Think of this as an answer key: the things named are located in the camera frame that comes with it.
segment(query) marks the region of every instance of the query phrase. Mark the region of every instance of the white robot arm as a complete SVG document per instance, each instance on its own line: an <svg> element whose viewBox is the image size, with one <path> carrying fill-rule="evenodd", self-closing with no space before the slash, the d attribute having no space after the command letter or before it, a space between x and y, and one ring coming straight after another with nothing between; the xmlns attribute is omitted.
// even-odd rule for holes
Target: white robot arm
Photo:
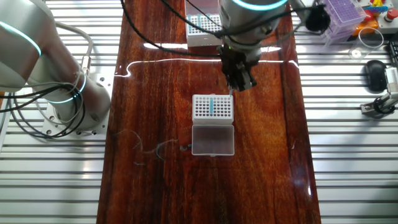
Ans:
<svg viewBox="0 0 398 224"><path fill-rule="evenodd" d="M83 60L83 69L62 43L47 5L41 0L0 0L0 6L0 91L15 92L25 83L77 83L86 109L80 129L99 124L109 111L110 97L103 86L90 80L89 58ZM57 90L45 99L59 120L69 120L75 115L73 97Z"/></svg>

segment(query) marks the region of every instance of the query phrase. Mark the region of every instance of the glowing blue ring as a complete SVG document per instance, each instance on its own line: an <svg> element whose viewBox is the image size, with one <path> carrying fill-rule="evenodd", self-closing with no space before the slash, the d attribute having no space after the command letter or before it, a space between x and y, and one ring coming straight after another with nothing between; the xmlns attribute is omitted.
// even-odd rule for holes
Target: glowing blue ring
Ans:
<svg viewBox="0 0 398 224"><path fill-rule="evenodd" d="M36 48L36 50L39 52L39 56L42 55L42 51L40 50L40 47L36 44L36 42L34 42L34 40L32 40L26 34L24 34L23 32L19 31L18 29L14 28L6 23L3 23L3 22L0 22L0 26L4 27L8 31L14 32L14 33L20 35L21 37L25 38Z"/></svg>
<svg viewBox="0 0 398 224"><path fill-rule="evenodd" d="M83 81L83 84L82 84L82 86L81 86L79 92L78 92L75 96L73 96L73 97L71 97L71 98L69 98L69 99L67 99L67 100L59 101L59 102L54 102L54 101L50 101L50 100L47 100L47 101L48 101L49 103L67 103L67 102L73 100L74 98L76 98L76 97L83 91L83 89L85 88L85 86L86 86L86 76L85 76L85 80Z"/></svg>
<svg viewBox="0 0 398 224"><path fill-rule="evenodd" d="M273 10L276 9L283 4L287 2L287 0L280 0L279 2L273 3L273 4L268 4L268 5L255 5L255 4L249 4L247 2L244 2L242 0L232 0L236 4L242 6L243 8L254 10L254 11L267 11L267 10Z"/></svg>

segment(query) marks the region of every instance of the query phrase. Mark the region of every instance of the reddish-brown wood surface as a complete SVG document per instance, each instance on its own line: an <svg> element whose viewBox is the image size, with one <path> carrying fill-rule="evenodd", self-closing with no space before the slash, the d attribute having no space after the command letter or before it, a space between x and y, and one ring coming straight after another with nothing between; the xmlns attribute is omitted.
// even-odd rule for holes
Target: reddish-brown wood surface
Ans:
<svg viewBox="0 0 398 224"><path fill-rule="evenodd" d="M169 3L183 12L184 1ZM185 24L158 1L126 4L151 40L186 43ZM291 30L286 17L267 41ZM294 38L263 53L257 87L234 93L232 157L180 149L191 143L192 95L228 94L219 58L146 46L124 18L97 223L320 223Z"/></svg>

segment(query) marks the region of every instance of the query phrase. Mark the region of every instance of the black mouse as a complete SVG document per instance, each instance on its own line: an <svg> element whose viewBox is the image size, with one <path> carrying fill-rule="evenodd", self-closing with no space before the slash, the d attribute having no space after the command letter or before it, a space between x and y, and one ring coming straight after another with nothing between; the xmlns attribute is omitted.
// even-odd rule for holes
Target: black mouse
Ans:
<svg viewBox="0 0 398 224"><path fill-rule="evenodd" d="M370 60L366 63L365 72L371 91L384 91L387 88L385 69L386 65L379 60Z"/></svg>

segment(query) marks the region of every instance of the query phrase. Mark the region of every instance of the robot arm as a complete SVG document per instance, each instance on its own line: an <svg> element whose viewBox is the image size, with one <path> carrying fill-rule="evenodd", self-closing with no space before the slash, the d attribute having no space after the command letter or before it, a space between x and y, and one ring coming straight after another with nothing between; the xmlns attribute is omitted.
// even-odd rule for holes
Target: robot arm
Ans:
<svg viewBox="0 0 398 224"><path fill-rule="evenodd" d="M273 16L285 11L288 0L221 0L220 17L223 28L231 32L242 29L242 27L260 24ZM305 7L301 0L289 0L293 9ZM320 12L300 11L299 18L306 24L310 31L326 29L330 18L324 12L322 17L325 21L316 21L323 26L315 26L311 20L318 17ZM231 90L247 90L257 85L251 75L251 67L258 64L261 51L261 42L276 29L279 19L264 26L250 30L243 34L227 36L223 39L224 45L218 48L222 57L223 73Z"/></svg>
<svg viewBox="0 0 398 224"><path fill-rule="evenodd" d="M26 82L77 83L87 110L81 129L99 124L108 113L110 97L87 75L89 59L84 58L81 67L65 47L47 5L42 0L0 0L0 6L0 91L18 91ZM75 114L74 97L63 90L45 96L64 121Z"/></svg>

